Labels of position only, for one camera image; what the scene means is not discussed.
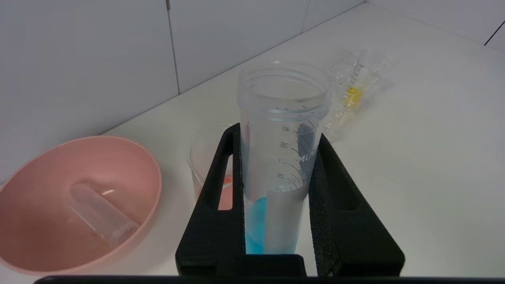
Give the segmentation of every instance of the white tile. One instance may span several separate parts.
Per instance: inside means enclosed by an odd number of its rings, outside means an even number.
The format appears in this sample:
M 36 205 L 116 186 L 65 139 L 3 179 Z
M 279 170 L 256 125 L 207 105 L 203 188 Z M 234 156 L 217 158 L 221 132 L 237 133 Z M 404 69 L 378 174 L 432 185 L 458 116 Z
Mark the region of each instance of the white tile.
M 0 6 L 0 181 L 178 94 L 165 0 Z
M 180 91 L 301 33 L 307 0 L 171 0 Z
M 369 0 L 369 2 L 480 44 L 486 43 L 505 17 L 503 0 Z
M 304 22 L 304 32 L 363 2 L 364 0 L 310 0 Z

